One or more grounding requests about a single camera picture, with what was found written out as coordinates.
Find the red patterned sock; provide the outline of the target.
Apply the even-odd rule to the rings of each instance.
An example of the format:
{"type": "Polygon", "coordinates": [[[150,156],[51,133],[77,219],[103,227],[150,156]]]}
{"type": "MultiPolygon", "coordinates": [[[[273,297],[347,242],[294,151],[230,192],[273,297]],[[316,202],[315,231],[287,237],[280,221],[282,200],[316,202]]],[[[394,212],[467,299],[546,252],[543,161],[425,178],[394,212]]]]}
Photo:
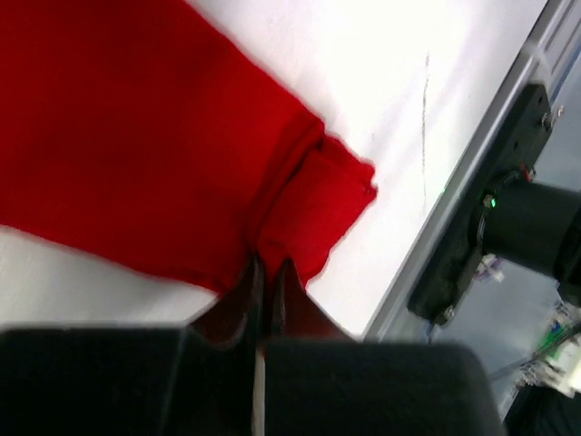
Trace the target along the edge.
{"type": "Polygon", "coordinates": [[[358,159],[183,1],[1,4],[1,222],[224,293],[303,282],[374,201],[358,159]]]}

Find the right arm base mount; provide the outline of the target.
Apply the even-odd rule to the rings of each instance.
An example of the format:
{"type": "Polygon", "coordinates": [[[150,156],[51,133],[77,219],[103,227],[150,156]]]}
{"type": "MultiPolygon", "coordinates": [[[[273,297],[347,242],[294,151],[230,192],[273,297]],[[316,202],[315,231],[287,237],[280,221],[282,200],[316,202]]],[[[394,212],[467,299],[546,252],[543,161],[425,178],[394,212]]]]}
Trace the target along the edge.
{"type": "Polygon", "coordinates": [[[477,275],[485,247],[485,227],[500,208],[509,185],[528,182],[552,128],[546,87],[528,83],[507,111],[493,141],[468,178],[434,253],[419,275],[407,308],[432,324],[444,325],[477,275]]]}

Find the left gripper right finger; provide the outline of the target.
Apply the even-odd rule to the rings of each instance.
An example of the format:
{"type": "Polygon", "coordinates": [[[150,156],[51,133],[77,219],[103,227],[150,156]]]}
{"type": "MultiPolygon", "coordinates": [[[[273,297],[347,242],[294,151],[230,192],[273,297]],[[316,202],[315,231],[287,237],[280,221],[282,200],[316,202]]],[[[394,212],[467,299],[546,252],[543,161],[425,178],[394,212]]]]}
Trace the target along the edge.
{"type": "Polygon", "coordinates": [[[457,344],[355,342],[277,277],[265,344],[267,435],[503,435],[477,356],[457,344]]]}

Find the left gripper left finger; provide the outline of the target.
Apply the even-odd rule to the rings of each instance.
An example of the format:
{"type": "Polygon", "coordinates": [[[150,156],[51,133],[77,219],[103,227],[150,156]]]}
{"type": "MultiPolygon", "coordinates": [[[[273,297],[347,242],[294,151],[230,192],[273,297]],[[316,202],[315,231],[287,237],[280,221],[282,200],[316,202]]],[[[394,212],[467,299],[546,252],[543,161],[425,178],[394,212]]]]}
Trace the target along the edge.
{"type": "Polygon", "coordinates": [[[249,435],[259,259],[186,325],[44,326],[1,335],[4,435],[249,435]]]}

